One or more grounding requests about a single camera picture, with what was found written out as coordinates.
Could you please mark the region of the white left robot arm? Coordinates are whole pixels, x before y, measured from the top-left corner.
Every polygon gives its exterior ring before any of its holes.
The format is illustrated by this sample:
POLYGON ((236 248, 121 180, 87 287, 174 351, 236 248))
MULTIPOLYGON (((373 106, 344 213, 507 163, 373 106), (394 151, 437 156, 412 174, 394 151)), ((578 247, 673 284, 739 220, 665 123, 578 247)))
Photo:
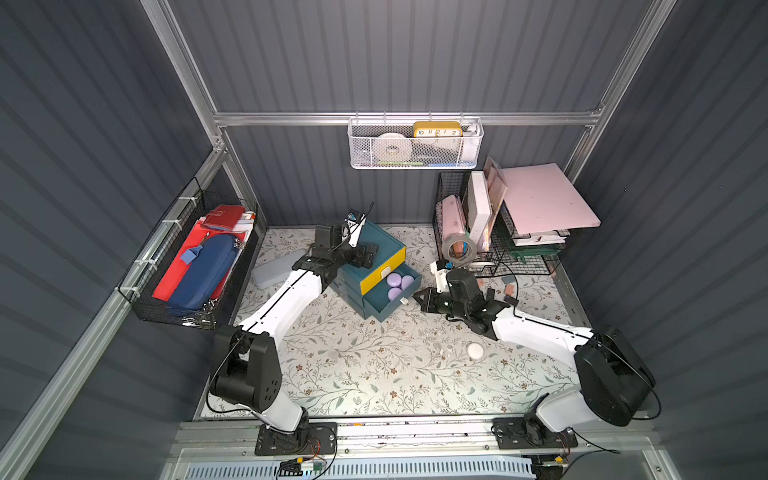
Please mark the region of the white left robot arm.
POLYGON ((209 395, 236 405, 279 433, 301 428, 304 409, 282 391, 278 346, 338 270, 364 259, 367 247, 359 244, 359 238, 366 221, 365 214, 352 211, 341 224, 318 226, 309 253, 292 265, 278 291, 239 325, 216 331, 209 395))

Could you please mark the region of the teal drawer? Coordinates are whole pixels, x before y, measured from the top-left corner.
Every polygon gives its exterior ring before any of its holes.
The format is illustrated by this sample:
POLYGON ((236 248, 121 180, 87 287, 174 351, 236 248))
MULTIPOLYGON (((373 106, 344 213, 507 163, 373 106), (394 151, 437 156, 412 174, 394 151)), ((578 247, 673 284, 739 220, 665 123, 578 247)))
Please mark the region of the teal drawer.
POLYGON ((412 267, 407 264, 400 265, 363 296, 362 316, 364 318, 373 317, 379 322, 385 321, 402 305, 403 300, 410 300, 413 294, 421 288, 421 280, 422 276, 412 267), (397 296, 389 294, 393 286, 388 278, 393 274, 397 274, 401 278, 410 276, 413 279, 405 287, 399 287, 400 293, 397 296))

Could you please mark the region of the yellow drawer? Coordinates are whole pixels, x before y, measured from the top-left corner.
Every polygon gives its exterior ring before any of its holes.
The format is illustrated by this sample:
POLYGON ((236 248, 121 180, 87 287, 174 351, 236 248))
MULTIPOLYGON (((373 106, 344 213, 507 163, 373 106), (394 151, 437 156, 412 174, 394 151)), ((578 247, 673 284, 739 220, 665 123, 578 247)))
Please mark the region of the yellow drawer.
POLYGON ((404 263, 405 259, 405 247, 396 249, 380 247, 373 257, 372 265, 362 270, 359 283, 360 293, 366 295, 404 263))

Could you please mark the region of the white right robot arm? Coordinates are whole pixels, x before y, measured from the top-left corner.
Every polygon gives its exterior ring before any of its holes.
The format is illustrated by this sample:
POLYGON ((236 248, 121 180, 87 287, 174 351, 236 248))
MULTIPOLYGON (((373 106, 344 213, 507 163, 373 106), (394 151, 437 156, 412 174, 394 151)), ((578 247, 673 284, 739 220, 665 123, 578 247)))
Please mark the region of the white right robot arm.
POLYGON ((490 340, 530 348, 576 371, 576 386, 533 403, 524 416, 527 433, 541 437, 597 420, 625 427, 648 397, 662 410, 653 374, 620 330, 601 332, 535 317, 513 300, 483 293, 465 268, 437 263, 433 273, 436 285, 413 294, 423 312, 460 322, 490 340))

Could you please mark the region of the purple earphone case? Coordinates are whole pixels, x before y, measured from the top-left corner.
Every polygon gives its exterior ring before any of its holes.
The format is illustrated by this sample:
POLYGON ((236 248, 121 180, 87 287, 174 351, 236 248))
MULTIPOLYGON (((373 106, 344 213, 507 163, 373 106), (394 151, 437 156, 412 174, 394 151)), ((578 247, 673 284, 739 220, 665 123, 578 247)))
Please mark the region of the purple earphone case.
POLYGON ((402 295, 402 290, 398 287, 390 288, 388 291, 388 299, 390 301, 397 300, 402 295))
POLYGON ((414 277, 413 276, 411 276, 411 275, 403 275, 401 277, 400 288, 402 290, 405 290, 408 287, 410 287, 413 284, 413 282, 414 282, 414 277))
POLYGON ((390 273, 386 277, 386 282, 391 288, 399 288, 402 285, 402 277, 398 273, 390 273))

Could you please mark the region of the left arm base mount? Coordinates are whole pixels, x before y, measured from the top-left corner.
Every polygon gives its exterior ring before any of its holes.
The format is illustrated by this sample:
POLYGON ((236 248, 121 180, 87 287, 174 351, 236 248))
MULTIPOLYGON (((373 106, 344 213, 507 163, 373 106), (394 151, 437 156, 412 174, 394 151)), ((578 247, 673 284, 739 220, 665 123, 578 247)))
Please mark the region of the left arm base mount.
POLYGON ((254 454, 259 457, 332 455, 337 450, 337 440, 338 424, 335 422, 308 423, 292 433, 261 426, 254 454))

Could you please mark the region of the white earphone case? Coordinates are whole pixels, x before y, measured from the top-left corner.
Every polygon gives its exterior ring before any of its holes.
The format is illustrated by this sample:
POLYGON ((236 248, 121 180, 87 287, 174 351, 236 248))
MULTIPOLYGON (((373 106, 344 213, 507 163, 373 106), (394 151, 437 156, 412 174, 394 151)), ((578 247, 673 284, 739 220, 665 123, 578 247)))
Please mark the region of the white earphone case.
POLYGON ((469 358, 473 361, 480 361, 485 355, 484 347, 475 342, 469 343, 466 351, 469 358))

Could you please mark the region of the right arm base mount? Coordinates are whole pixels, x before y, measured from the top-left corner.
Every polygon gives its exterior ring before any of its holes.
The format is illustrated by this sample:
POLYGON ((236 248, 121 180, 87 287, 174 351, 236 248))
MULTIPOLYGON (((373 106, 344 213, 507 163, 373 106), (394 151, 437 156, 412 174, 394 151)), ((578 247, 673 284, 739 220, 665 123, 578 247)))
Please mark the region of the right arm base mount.
POLYGON ((499 417, 491 423, 491 433, 501 450, 561 449, 578 446, 572 431, 553 432, 536 417, 499 417))

